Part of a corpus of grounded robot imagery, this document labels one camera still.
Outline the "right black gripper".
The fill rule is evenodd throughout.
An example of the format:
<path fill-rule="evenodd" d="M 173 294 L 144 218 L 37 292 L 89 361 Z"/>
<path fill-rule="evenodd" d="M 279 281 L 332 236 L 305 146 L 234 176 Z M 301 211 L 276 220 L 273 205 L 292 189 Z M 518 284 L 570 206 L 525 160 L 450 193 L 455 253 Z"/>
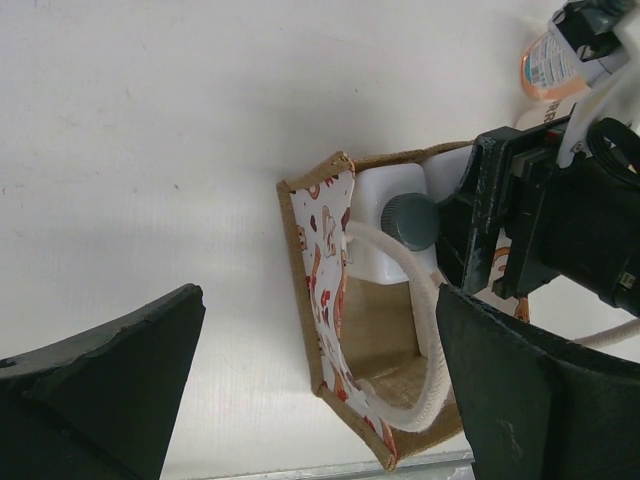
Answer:
<path fill-rule="evenodd" d="M 571 164 L 561 167 L 560 145 L 573 117 L 521 132 L 501 127 L 475 139 L 454 193 L 438 204 L 438 266 L 469 295 L 488 286 L 504 224 L 500 201 L 509 186 L 509 159 L 521 191 L 508 202 L 511 253 L 494 293 L 521 298 L 564 276 L 636 316 L 639 136 L 629 121 L 598 116 Z M 519 137 L 526 149 L 510 148 Z"/>

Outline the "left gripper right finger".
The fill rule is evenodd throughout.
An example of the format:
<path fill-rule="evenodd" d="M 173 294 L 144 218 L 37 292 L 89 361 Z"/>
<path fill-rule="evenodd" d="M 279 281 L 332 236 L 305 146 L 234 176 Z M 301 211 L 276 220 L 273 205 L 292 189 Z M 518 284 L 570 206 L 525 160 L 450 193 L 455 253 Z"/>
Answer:
<path fill-rule="evenodd" d="M 450 285 L 436 316 L 476 478 L 638 478 L 638 364 Z"/>

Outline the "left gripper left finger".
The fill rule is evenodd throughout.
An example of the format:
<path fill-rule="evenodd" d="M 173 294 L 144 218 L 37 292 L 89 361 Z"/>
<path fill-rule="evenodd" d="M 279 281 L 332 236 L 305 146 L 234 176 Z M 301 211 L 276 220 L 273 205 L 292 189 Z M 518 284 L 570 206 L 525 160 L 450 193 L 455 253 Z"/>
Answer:
<path fill-rule="evenodd" d="M 205 316 L 186 284 L 1 362 L 4 479 L 157 479 Z"/>

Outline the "white bottle grey cap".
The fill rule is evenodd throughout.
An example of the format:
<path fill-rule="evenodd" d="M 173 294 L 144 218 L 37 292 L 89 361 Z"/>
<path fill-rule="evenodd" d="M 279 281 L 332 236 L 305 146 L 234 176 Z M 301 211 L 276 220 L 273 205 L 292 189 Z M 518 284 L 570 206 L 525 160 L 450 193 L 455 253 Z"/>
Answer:
<path fill-rule="evenodd" d="M 420 165 L 391 165 L 358 173 L 350 218 L 398 241 L 428 273 L 438 270 L 435 242 L 440 221 L 436 204 L 427 195 L 426 178 Z M 391 257 L 358 239 L 347 243 L 347 273 L 380 285 L 407 281 Z"/>
<path fill-rule="evenodd" d="M 430 157 L 420 165 L 423 168 L 427 194 L 439 203 L 454 193 L 466 171 L 472 146 L 466 146 Z"/>

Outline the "orange bottle pink cap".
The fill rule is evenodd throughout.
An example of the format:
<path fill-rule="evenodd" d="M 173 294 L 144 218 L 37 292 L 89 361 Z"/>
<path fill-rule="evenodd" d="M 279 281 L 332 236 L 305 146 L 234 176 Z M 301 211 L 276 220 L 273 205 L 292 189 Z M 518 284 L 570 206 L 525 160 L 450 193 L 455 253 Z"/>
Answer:
<path fill-rule="evenodd" d="M 548 32 L 524 52 L 520 82 L 524 93 L 539 101 L 553 102 L 590 90 L 568 54 Z"/>

